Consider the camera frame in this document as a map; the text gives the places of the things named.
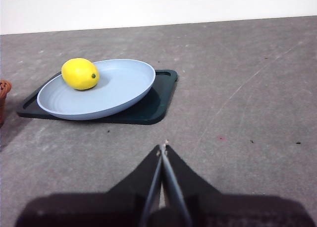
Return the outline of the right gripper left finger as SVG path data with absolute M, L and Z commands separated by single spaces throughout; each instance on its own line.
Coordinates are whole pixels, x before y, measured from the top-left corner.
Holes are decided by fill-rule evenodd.
M 106 192 L 54 193 L 30 201 L 17 227 L 139 227 L 160 189 L 161 155 L 155 146 Z

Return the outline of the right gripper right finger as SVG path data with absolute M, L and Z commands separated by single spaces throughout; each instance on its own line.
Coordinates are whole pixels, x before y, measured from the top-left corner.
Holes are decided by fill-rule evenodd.
M 312 227 L 304 206 L 270 195 L 224 194 L 196 174 L 172 149 L 165 152 L 181 203 L 194 227 Z

